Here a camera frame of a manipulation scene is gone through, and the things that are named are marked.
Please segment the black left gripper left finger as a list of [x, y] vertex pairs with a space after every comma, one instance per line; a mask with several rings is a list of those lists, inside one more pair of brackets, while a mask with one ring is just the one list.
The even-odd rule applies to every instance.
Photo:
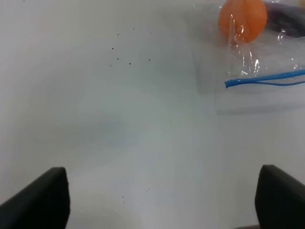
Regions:
[[71, 212], [64, 167], [52, 167], [0, 205], [2, 229], [64, 229]]

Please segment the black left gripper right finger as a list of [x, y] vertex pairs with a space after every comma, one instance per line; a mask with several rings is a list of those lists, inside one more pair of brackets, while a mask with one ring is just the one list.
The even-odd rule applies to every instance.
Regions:
[[262, 229], [305, 227], [305, 186], [274, 165], [262, 166], [254, 203]]

